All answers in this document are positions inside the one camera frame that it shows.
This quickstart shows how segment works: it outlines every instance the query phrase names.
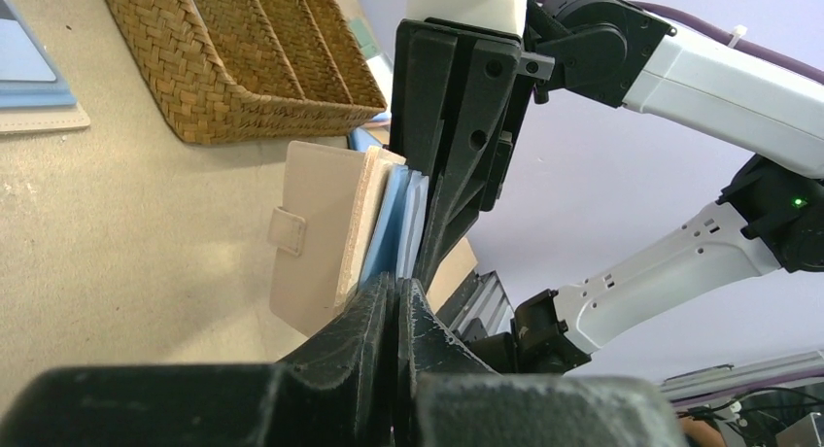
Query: beige tabletop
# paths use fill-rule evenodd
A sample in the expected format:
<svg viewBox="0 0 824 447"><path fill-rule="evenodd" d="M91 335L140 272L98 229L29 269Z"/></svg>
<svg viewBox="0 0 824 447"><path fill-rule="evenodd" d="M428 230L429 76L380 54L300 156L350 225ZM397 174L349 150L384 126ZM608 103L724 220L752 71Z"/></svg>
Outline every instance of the beige tabletop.
<svg viewBox="0 0 824 447"><path fill-rule="evenodd" d="M54 366L296 347L267 306L288 141L180 143L103 0L13 1L91 129L0 136L0 412Z"/></svg>

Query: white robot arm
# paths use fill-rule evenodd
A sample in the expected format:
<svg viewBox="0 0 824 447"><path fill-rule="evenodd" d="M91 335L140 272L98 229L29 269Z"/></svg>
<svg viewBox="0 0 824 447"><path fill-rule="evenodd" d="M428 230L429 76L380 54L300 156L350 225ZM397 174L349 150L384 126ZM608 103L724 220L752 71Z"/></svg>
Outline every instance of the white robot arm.
<svg viewBox="0 0 824 447"><path fill-rule="evenodd" d="M520 36L530 31L527 4L410 0L408 15ZM756 156L718 200L661 241L522 304L513 319L515 350L507 351L517 355L516 370L564 372L620 333L705 292L780 268L824 268L822 84L622 0L546 0L543 11L566 34L536 47L556 60L538 93L565 88ZM486 343L473 350L483 357Z"/></svg>

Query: wall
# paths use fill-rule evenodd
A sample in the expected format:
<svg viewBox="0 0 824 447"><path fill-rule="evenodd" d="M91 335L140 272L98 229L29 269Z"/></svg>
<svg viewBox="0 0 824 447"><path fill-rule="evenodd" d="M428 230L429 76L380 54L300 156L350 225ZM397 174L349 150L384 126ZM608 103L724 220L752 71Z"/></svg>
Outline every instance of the wall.
<svg viewBox="0 0 824 447"><path fill-rule="evenodd" d="M644 0L688 11L748 40L824 67L824 0ZM394 53L405 0L361 0ZM577 282L698 212L749 159L746 151L650 116L566 92L531 108L497 208L471 239L514 304ZM596 353L582 374L669 377L725 362L824 347L824 276L777 272L710 292Z"/></svg>

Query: wicker basket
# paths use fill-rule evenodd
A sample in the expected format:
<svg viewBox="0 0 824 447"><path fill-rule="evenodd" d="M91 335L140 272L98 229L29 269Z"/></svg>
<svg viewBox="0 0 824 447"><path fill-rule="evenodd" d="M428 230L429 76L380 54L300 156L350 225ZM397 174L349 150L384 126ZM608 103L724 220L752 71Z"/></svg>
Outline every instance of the wicker basket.
<svg viewBox="0 0 824 447"><path fill-rule="evenodd" d="M386 109L335 0L106 0L184 141L340 136Z"/></svg>

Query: hole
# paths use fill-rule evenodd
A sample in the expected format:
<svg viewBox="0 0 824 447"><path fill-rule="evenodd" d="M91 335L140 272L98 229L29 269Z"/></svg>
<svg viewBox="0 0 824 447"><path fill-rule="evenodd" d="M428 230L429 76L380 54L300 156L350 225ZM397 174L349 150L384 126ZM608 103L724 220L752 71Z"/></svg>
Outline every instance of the hole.
<svg viewBox="0 0 824 447"><path fill-rule="evenodd" d="M484 146L487 145L487 133L481 131L480 129L472 133L469 136L469 146L475 150L480 151L484 149Z"/></svg>
<svg viewBox="0 0 824 447"><path fill-rule="evenodd" d="M503 65L497 60L491 60L487 63L487 76L490 78L497 78L503 73Z"/></svg>

